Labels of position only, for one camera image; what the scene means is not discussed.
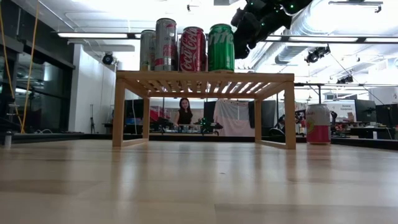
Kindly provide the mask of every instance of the wooden floor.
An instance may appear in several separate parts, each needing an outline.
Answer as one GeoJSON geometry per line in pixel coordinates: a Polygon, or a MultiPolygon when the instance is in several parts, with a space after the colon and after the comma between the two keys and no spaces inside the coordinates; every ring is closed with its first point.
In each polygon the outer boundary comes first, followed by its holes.
{"type": "Polygon", "coordinates": [[[0,149],[0,223],[398,223],[398,153],[111,141],[0,149]]]}

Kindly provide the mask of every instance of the coca-cola can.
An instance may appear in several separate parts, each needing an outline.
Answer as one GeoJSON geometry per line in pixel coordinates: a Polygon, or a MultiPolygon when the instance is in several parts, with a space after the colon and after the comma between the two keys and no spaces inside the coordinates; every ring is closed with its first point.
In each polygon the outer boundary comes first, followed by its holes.
{"type": "Polygon", "coordinates": [[[154,30],[144,30],[141,32],[141,46],[139,51],[139,70],[155,70],[155,42],[156,32],[154,30]]]}
{"type": "Polygon", "coordinates": [[[199,27],[187,27],[181,35],[180,71],[206,71],[206,36],[199,27]]]}
{"type": "Polygon", "coordinates": [[[177,23],[168,18],[156,21],[155,71],[177,71],[177,23]]]}

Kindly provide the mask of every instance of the black top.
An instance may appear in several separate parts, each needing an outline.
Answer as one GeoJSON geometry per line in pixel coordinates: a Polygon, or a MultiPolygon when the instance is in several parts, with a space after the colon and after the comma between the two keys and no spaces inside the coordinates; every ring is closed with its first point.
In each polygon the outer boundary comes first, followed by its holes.
{"type": "Polygon", "coordinates": [[[178,118],[178,124],[191,124],[192,113],[185,112],[184,110],[179,110],[180,117],[178,118]]]}

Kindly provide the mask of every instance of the woman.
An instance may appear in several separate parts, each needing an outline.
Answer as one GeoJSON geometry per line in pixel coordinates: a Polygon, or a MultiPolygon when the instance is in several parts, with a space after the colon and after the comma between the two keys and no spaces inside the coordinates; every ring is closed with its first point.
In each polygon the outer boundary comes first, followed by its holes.
{"type": "Polygon", "coordinates": [[[189,100],[187,98],[181,98],[180,100],[180,109],[175,117],[176,126],[180,124],[191,124],[192,121],[192,112],[191,106],[189,104],[189,100]]]}

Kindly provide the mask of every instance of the green can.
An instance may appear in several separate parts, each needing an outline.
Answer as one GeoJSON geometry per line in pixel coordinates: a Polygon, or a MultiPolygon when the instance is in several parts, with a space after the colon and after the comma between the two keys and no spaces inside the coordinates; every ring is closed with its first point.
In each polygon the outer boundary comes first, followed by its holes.
{"type": "Polygon", "coordinates": [[[208,36],[208,70],[229,70],[235,68],[234,34],[227,24],[216,24],[208,36]]]}

